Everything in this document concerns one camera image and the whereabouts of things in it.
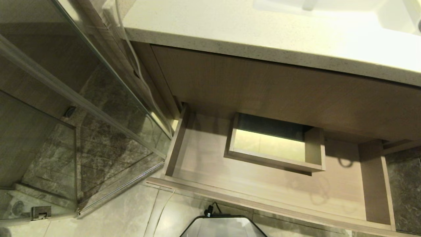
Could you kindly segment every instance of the power cord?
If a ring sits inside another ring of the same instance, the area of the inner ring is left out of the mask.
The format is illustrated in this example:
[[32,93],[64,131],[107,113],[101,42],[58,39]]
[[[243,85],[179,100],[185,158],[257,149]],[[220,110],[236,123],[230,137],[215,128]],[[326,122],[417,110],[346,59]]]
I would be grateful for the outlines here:
[[47,229],[45,229],[43,237],[47,235],[47,231],[48,231],[48,228],[50,228],[50,225],[51,225],[51,220],[48,220],[48,226],[47,226]]
[[219,208],[218,204],[216,202],[213,202],[212,205],[209,205],[208,208],[204,212],[206,217],[213,216],[213,205],[214,204],[216,205],[216,208],[218,209],[219,214],[222,215],[221,209]]
[[168,120],[167,120],[167,119],[165,119],[164,113],[163,113],[163,112],[159,109],[158,105],[156,104],[156,102],[155,102],[155,100],[154,100],[154,98],[153,98],[153,96],[152,96],[151,89],[149,88],[148,84],[146,83],[145,79],[143,78],[142,71],[141,71],[141,69],[140,69],[139,59],[138,59],[138,57],[137,57],[136,52],[135,52],[135,51],[134,51],[134,49],[133,49],[132,44],[130,43],[129,37],[127,36],[127,33],[126,33],[126,29],[124,28],[124,25],[123,25],[123,20],[121,19],[120,8],[119,8],[119,6],[118,6],[118,0],[115,0],[115,9],[117,10],[118,22],[119,22],[119,24],[120,24],[121,31],[122,31],[122,33],[123,33],[124,39],[126,40],[126,42],[127,42],[128,46],[129,46],[129,48],[130,48],[130,51],[131,51],[131,53],[133,54],[134,60],[136,61],[136,66],[137,66],[137,70],[138,70],[136,73],[138,74],[138,76],[139,76],[139,78],[140,78],[141,82],[145,85],[145,87],[146,87],[146,89],[147,89],[147,91],[148,91],[148,94],[149,94],[149,96],[150,96],[150,98],[151,98],[151,101],[152,101],[153,106],[155,107],[155,109],[157,110],[157,112],[158,112],[158,113],[160,114],[160,116],[162,117],[162,119],[163,119],[164,123],[166,123],[167,130],[168,130],[168,136],[169,136],[169,138],[170,138],[170,139],[172,139],[172,138],[173,138],[173,134],[172,134],[172,126],[171,126],[171,124],[168,122]]
[[157,221],[157,225],[155,226],[154,234],[152,235],[152,237],[154,237],[154,236],[155,236],[155,232],[157,231],[158,224],[159,224],[159,221],[161,220],[161,216],[162,216],[162,213],[164,212],[165,206],[167,205],[168,201],[171,199],[171,197],[173,196],[173,194],[174,194],[175,192],[176,192],[176,190],[174,189],[173,193],[171,193],[170,197],[169,197],[169,198],[167,199],[167,201],[165,202],[164,207],[162,208],[161,213],[159,214],[159,218],[158,218],[158,221]]

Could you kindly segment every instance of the door hinge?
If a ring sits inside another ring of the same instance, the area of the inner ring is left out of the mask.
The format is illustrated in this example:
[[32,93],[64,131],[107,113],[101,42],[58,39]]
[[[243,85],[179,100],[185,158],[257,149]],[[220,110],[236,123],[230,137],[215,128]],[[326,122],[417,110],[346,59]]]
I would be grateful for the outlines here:
[[51,206],[44,207],[32,207],[31,208],[31,220],[43,220],[51,217]]

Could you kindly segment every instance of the drawer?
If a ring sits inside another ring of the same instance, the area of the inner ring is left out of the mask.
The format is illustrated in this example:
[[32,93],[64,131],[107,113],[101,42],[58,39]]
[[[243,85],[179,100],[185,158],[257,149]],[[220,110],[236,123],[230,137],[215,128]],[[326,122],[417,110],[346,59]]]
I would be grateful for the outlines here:
[[381,140],[325,139],[325,170],[291,172],[227,158],[232,119],[185,104],[161,178],[147,182],[257,210],[381,236],[397,233]]
[[226,158],[311,175],[326,170],[323,129],[236,113]]

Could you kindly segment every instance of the tile floor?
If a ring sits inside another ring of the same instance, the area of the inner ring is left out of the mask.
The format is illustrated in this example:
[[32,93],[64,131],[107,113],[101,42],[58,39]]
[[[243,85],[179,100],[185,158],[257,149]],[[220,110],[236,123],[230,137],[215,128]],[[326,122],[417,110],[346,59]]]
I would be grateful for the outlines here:
[[[415,234],[420,221],[417,210],[421,208],[417,195],[420,192],[418,181],[421,179],[420,154],[421,147],[386,157],[397,228]],[[161,172],[162,170],[152,176],[159,177]],[[176,191],[159,219],[171,193],[170,189],[143,181],[82,219],[36,221],[23,226],[0,228],[0,236],[177,237],[196,216],[203,214],[213,200],[190,192]],[[373,237],[220,201],[218,203],[223,213],[245,215],[271,237]]]
[[[141,182],[82,219],[36,221],[23,226],[0,228],[0,233],[3,231],[4,236],[12,237],[178,237],[196,216],[203,215],[204,209],[212,204],[213,200],[189,192],[176,191],[158,222],[160,212],[171,193],[169,189]],[[351,231],[343,229],[294,220],[225,202],[218,203],[223,213],[245,215],[271,237],[355,236]]]

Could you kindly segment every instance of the white cable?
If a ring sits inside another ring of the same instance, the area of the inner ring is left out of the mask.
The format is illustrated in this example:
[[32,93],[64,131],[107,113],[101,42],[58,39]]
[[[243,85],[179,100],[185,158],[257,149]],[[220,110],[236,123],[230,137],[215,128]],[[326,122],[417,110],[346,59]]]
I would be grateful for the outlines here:
[[43,237],[45,237],[45,236],[47,235],[48,228],[50,228],[51,220],[49,220],[48,222],[49,222],[49,223],[48,223],[47,229],[46,229],[46,230],[45,230],[45,232],[44,232]]
[[173,138],[173,135],[172,135],[172,126],[168,122],[168,120],[165,118],[163,112],[159,109],[158,105],[156,104],[156,102],[155,102],[155,100],[154,100],[154,98],[152,96],[151,89],[149,88],[148,84],[146,83],[145,79],[143,78],[142,71],[140,69],[139,59],[137,57],[136,52],[133,49],[132,44],[130,43],[129,37],[127,36],[127,33],[126,33],[126,29],[124,28],[124,25],[123,25],[123,20],[121,19],[120,8],[118,6],[118,0],[115,0],[115,9],[117,10],[118,22],[120,24],[121,31],[123,32],[124,39],[126,40],[127,44],[129,45],[130,51],[132,52],[133,57],[134,57],[134,60],[136,61],[136,66],[137,66],[137,70],[138,70],[137,74],[139,75],[142,83],[145,85],[145,87],[146,87],[146,89],[147,89],[147,91],[149,93],[149,96],[151,97],[152,104],[154,105],[155,109],[157,110],[157,112],[160,114],[160,116],[163,118],[164,122],[166,123],[167,129],[168,129],[168,135],[170,136],[170,139],[172,139]]
[[165,202],[164,207],[162,208],[161,213],[159,214],[158,222],[157,222],[157,225],[155,226],[154,234],[152,235],[152,237],[155,237],[155,232],[157,231],[158,224],[159,224],[159,221],[161,220],[161,216],[162,216],[162,213],[164,212],[165,206],[167,205],[168,201],[171,199],[171,197],[173,196],[175,192],[176,190],[174,189],[173,193],[171,193],[170,197]]

